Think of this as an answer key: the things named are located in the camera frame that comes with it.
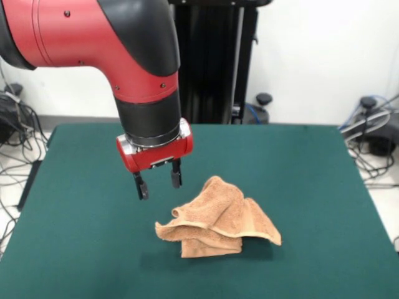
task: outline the floor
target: floor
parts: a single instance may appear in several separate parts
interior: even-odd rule
[[[34,141],[31,143],[33,144],[34,149],[25,152],[26,158],[35,160],[39,155],[43,158],[45,156],[44,147],[40,143],[36,144]],[[1,148],[1,153],[12,156],[13,158],[26,160],[22,155],[21,148],[3,146]],[[392,166],[389,172],[383,177],[370,183],[399,184],[399,150],[394,152],[394,157],[398,162]],[[375,166],[384,166],[386,164],[386,159],[370,155],[367,156],[367,161]],[[20,161],[0,155],[1,170],[21,164]],[[0,197],[3,204],[7,207],[7,211],[9,211],[16,221],[19,217],[19,213],[14,206],[19,202],[30,168],[30,165],[25,165],[15,169],[10,169],[7,173],[2,174],[0,170]],[[387,230],[387,234],[390,240],[393,241],[399,236],[399,187],[392,189],[371,189],[369,192]],[[13,221],[10,221],[10,219],[11,218],[6,214],[6,211],[0,206],[0,238],[6,229],[7,223],[9,223],[8,232],[14,227],[14,223]],[[12,235],[2,243],[2,246],[0,247],[0,257],[1,252],[6,250],[7,243],[11,236]],[[396,241],[396,250],[399,252],[399,240]]]

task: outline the green felt surface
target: green felt surface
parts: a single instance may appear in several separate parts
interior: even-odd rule
[[[335,128],[193,126],[183,187],[170,166],[145,171],[139,201],[120,160],[119,125],[58,127],[0,263],[5,299],[399,298],[399,259]],[[271,217],[282,247],[244,239],[243,253],[181,259],[159,240],[212,175]]]

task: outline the brown towel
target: brown towel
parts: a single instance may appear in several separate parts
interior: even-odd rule
[[[259,237],[281,245],[281,235],[258,204],[234,185],[213,176],[193,201],[172,210],[167,225],[155,223],[166,241],[181,241],[181,257],[238,254],[241,237]]]

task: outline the black stand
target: black stand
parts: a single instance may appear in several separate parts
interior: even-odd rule
[[[181,67],[181,111],[190,123],[234,123],[244,116],[257,7],[272,0],[169,0]]]

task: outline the wire bundle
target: wire bundle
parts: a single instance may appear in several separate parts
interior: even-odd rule
[[[29,168],[26,167],[30,167],[33,162],[42,159],[44,152],[47,151],[48,139],[42,130],[35,110],[16,95],[12,85],[7,84],[1,64],[0,75],[8,87],[7,89],[11,90],[11,92],[0,91],[0,130],[7,128],[10,131],[9,138],[0,143],[0,158],[6,158],[6,161],[10,162],[5,167],[0,160],[0,212],[4,211],[10,218],[4,232],[0,233],[1,259],[4,243],[11,236],[18,220],[18,217],[14,217],[11,213],[11,209],[16,207],[4,205],[1,191],[3,188],[17,184],[22,190],[24,189],[24,183],[29,176]]]
[[[348,120],[339,127],[341,133],[350,132],[355,128],[362,128],[361,132],[354,133],[345,138],[345,142],[348,146],[349,152],[353,161],[355,162],[358,169],[364,173],[365,178],[363,179],[365,182],[366,187],[369,189],[376,189],[382,187],[397,187],[399,184],[377,184],[371,183],[371,181],[382,177],[383,175],[387,174],[388,170],[394,165],[395,159],[392,155],[392,141],[388,141],[388,149],[386,154],[386,159],[384,159],[384,165],[374,165],[371,162],[367,161],[366,155],[370,154],[370,152],[365,151],[367,147],[368,138],[367,134],[373,131],[379,130],[383,126],[385,126],[389,121],[393,114],[399,113],[399,110],[394,110],[391,107],[391,103],[399,98],[399,95],[393,97],[391,100],[386,100],[383,97],[379,96],[372,96],[376,99],[382,99],[384,101],[383,104],[376,108],[378,113],[374,113],[368,117],[365,117],[363,120],[356,121],[352,125],[349,125],[351,121],[358,118],[361,113],[359,111],[360,105],[357,105],[356,109],[352,112],[351,116]]]

